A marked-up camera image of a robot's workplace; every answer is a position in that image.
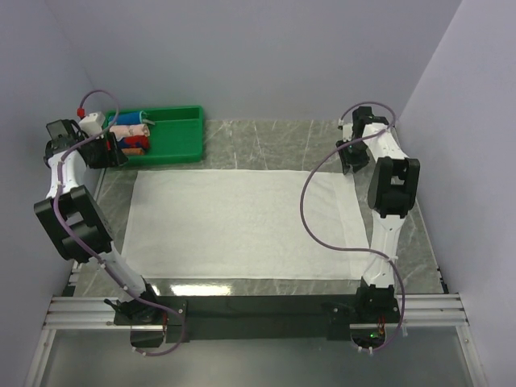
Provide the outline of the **white towel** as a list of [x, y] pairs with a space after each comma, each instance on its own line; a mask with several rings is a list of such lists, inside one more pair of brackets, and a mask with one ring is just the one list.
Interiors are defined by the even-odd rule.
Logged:
[[357, 280], [367, 246], [351, 177], [169, 170], [138, 174], [122, 254], [146, 278]]

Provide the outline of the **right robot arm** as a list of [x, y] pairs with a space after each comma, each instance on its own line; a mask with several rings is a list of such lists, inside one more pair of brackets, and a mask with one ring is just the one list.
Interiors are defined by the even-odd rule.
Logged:
[[419, 160], [402, 151], [389, 125], [387, 118], [375, 115], [371, 106], [364, 105], [353, 110], [349, 129], [343, 120], [339, 121], [343, 138], [336, 147], [343, 173], [358, 173], [370, 160], [375, 163], [367, 196], [372, 239], [354, 304], [361, 323], [399, 320], [395, 261], [402, 226], [415, 204], [420, 174]]

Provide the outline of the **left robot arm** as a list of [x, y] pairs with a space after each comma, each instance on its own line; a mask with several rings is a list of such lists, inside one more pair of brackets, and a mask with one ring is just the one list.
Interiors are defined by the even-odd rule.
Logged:
[[50, 140], [44, 162], [51, 170], [51, 186], [46, 198], [34, 205], [37, 219], [63, 259], [96, 265], [125, 293], [122, 300], [107, 303], [122, 323], [156, 322], [163, 314], [161, 302], [120, 256], [106, 217], [84, 183], [89, 169], [120, 166], [127, 157], [111, 133], [90, 136], [69, 119], [46, 128]]

